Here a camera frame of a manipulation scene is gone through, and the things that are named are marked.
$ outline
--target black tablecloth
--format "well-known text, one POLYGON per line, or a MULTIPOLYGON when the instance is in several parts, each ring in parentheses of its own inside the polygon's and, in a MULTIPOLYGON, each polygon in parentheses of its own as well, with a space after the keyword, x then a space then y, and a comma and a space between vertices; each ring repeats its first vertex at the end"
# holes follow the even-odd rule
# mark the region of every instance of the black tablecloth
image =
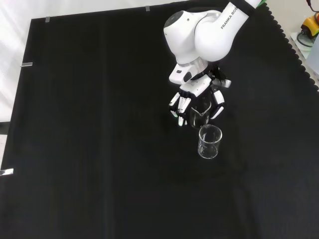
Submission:
POLYGON ((319 237, 319 98, 266 5, 220 68, 216 160, 167 104, 181 2, 31 21, 0 178, 2 239, 319 237))

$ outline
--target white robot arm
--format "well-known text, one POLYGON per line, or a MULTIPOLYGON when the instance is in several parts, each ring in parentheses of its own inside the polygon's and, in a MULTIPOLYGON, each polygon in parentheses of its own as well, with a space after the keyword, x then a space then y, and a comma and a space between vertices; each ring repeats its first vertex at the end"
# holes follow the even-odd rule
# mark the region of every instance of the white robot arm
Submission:
MULTIPOLYGON (((241 1, 255 9, 261 0, 241 1)), ((213 91, 212 85, 216 78, 223 80, 220 81, 221 86, 229 86, 230 81, 219 79, 216 74, 209 75, 208 62, 219 61, 230 51, 237 32, 249 17, 244 13, 247 11, 242 10, 230 2, 222 13, 216 10, 198 13, 179 11, 166 21, 165 38, 177 61, 169 80, 181 85, 169 106, 172 114, 179 117, 180 126, 187 124, 185 112, 191 101, 209 89, 217 103, 217 110, 210 118, 216 118, 224 109, 223 95, 216 88, 213 91)))

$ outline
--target white wall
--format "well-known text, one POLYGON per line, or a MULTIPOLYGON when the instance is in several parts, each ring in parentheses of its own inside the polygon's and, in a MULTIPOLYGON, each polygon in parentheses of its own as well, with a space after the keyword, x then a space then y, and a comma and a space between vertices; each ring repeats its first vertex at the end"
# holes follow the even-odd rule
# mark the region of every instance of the white wall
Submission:
POLYGON ((32 18, 95 12, 175 0, 0 0, 0 122, 10 121, 32 18))

